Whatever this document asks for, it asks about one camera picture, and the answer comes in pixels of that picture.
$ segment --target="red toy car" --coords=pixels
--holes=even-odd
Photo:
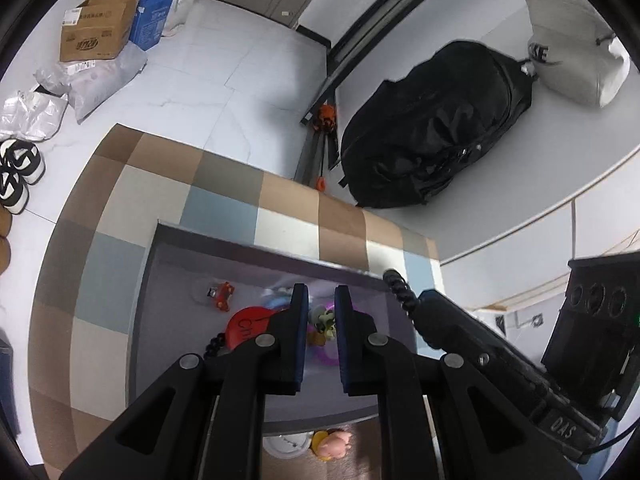
[[[229,312],[229,304],[227,303],[229,297],[234,293],[236,288],[229,282],[220,283],[215,288],[210,288],[207,294],[213,301],[213,306],[222,312]]]

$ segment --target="white marble floor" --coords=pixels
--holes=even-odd
[[[323,46],[213,0],[196,0],[187,24],[148,51],[136,78],[39,148],[47,165],[9,234],[12,262],[0,275],[0,329],[14,348],[14,390],[30,463],[41,462],[27,383],[27,342],[38,272],[63,205],[115,123],[167,137],[292,178],[305,141],[300,118],[326,75]]]

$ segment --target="red disc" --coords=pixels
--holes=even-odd
[[[276,312],[263,306],[248,306],[238,310],[226,325],[226,346],[233,350],[247,339],[266,332],[269,318]]]

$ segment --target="white bag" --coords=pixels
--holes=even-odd
[[[14,92],[2,107],[0,140],[50,139],[60,128],[65,109],[66,98],[40,92]]]
[[[174,36],[180,31],[180,25],[187,22],[187,16],[189,15],[191,7],[193,7],[194,1],[195,0],[172,1],[169,14],[164,22],[164,28],[162,29],[163,36]]]
[[[131,81],[146,65],[146,52],[130,41],[115,59],[56,62],[39,68],[35,77],[47,91],[68,92],[80,123],[103,101]]]
[[[631,66],[607,22],[587,0],[526,1],[529,56],[540,81],[580,104],[606,106]]]

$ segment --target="brown slipper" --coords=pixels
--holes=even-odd
[[[5,238],[0,238],[0,274],[5,272],[11,261],[11,246]]]
[[[13,215],[0,205],[0,236],[6,238],[11,230],[11,220]]]

